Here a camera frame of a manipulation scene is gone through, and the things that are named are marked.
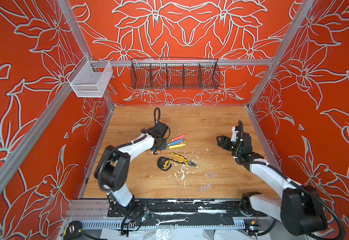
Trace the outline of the yellow marker pen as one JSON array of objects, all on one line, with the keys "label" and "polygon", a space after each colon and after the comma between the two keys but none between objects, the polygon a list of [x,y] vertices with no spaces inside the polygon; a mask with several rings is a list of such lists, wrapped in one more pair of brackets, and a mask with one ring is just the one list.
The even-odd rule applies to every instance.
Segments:
[{"label": "yellow marker pen", "polygon": [[177,145],[169,146],[169,149],[176,149],[176,148],[181,148],[181,147],[184,147],[184,146],[186,146],[186,144],[177,144]]}]

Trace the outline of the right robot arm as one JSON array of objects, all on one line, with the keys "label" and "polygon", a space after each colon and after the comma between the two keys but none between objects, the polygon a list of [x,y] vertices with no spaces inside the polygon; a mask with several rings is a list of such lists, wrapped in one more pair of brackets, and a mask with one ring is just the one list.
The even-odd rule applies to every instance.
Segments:
[{"label": "right robot arm", "polygon": [[325,212],[329,212],[338,226],[335,239],[345,238],[345,228],[340,218],[314,187],[292,180],[252,150],[250,134],[244,132],[242,121],[232,128],[231,137],[218,136],[216,141],[219,147],[231,153],[238,165],[260,177],[279,196],[279,199],[272,199],[256,191],[245,193],[239,205],[242,214],[252,216],[261,212],[274,219],[273,226],[280,222],[293,236],[306,235],[319,240],[315,233],[327,230]]}]

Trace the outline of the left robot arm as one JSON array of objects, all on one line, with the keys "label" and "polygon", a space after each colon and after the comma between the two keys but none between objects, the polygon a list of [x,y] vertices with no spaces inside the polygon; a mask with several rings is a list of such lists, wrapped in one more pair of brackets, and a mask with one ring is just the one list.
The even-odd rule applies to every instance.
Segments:
[{"label": "left robot arm", "polygon": [[154,122],[153,127],[142,129],[136,139],[116,147],[107,146],[94,172],[100,190],[111,196],[127,215],[132,214],[135,201],[126,185],[131,161],[145,151],[158,154],[166,149],[170,128],[161,122],[160,108],[154,110]]}]

